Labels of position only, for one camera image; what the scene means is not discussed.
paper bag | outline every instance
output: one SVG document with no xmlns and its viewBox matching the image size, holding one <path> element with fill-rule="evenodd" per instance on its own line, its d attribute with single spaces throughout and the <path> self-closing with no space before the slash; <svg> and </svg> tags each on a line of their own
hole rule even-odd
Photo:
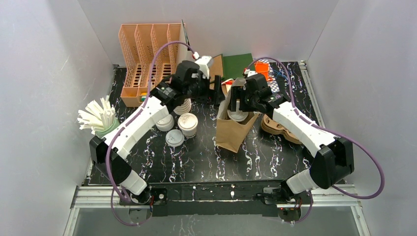
<svg viewBox="0 0 417 236">
<path fill-rule="evenodd" d="M 243 86 L 245 83 L 246 80 L 244 78 L 237 78 L 232 86 Z M 248 117 L 240 123 L 230 119 L 227 115 L 227 107 L 230 103 L 231 92 L 232 90 L 229 90 L 226 99 L 222 101 L 219 106 L 219 113 L 217 114 L 216 145 L 237 153 L 259 114 L 249 112 Z"/>
</svg>

white wall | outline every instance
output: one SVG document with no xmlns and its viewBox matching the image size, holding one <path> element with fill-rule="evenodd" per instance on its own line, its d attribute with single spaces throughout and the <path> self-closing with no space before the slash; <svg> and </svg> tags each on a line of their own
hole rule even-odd
<svg viewBox="0 0 417 236">
<path fill-rule="evenodd" d="M 362 201 L 372 235 L 416 235 L 417 2 L 340 0 L 308 61 L 327 127 L 357 139 L 386 174 L 382 194 Z M 361 194 L 379 186 L 355 152 Z"/>
<path fill-rule="evenodd" d="M 76 0 L 1 1 L 0 52 L 0 235 L 62 235 L 112 64 Z"/>
<path fill-rule="evenodd" d="M 187 24 L 200 55 L 306 60 L 337 0 L 79 0 L 113 64 L 125 65 L 118 33 L 126 23 Z"/>
</svg>

stack of cups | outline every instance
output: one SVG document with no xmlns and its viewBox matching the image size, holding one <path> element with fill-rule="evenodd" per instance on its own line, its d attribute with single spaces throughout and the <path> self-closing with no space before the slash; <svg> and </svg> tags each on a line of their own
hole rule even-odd
<svg viewBox="0 0 417 236">
<path fill-rule="evenodd" d="M 174 118 L 172 115 L 168 115 L 167 117 L 163 118 L 162 120 L 156 123 L 156 127 L 160 131 L 170 131 L 174 127 Z"/>
<path fill-rule="evenodd" d="M 181 106 L 177 106 L 174 109 L 174 112 L 177 115 L 182 115 L 190 111 L 191 111 L 191 99 L 190 98 L 186 99 Z"/>
<path fill-rule="evenodd" d="M 191 113 L 184 113 L 178 118 L 178 128 L 186 138 L 193 138 L 196 135 L 197 124 L 197 117 Z"/>
<path fill-rule="evenodd" d="M 243 112 L 243 111 L 239 110 L 239 104 L 240 104 L 240 102 L 236 101 L 236 111 L 235 112 L 227 110 L 227 115 L 230 117 L 230 119 L 232 119 L 236 122 L 244 121 L 249 115 L 248 112 Z"/>
</svg>

black marble table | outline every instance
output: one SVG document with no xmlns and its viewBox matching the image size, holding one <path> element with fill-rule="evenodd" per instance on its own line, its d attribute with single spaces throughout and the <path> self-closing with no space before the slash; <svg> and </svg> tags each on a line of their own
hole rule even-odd
<svg viewBox="0 0 417 236">
<path fill-rule="evenodd" d="M 296 106 L 317 121 L 298 63 L 284 64 L 292 76 Z M 115 106 L 120 123 L 136 109 L 127 108 L 120 98 L 125 76 L 126 68 L 116 69 L 110 93 L 110 102 Z M 262 116 L 256 120 L 238 153 L 233 153 L 214 145 L 217 107 L 193 102 L 191 113 L 199 120 L 197 135 L 182 146 L 169 147 L 165 143 L 166 132 L 154 127 L 133 147 L 127 162 L 147 182 L 285 179 L 310 165 L 303 156 L 301 145 L 261 129 Z M 177 121 L 179 116 L 172 115 Z M 84 183 L 90 186 L 109 184 L 94 167 Z"/>
</svg>

green folder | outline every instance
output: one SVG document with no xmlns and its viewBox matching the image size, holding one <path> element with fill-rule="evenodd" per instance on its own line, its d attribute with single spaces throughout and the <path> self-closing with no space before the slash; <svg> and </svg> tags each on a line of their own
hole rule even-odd
<svg viewBox="0 0 417 236">
<path fill-rule="evenodd" d="M 243 70 L 253 61 L 252 54 L 242 54 L 223 57 L 223 71 L 225 79 L 236 79 L 243 77 Z"/>
</svg>

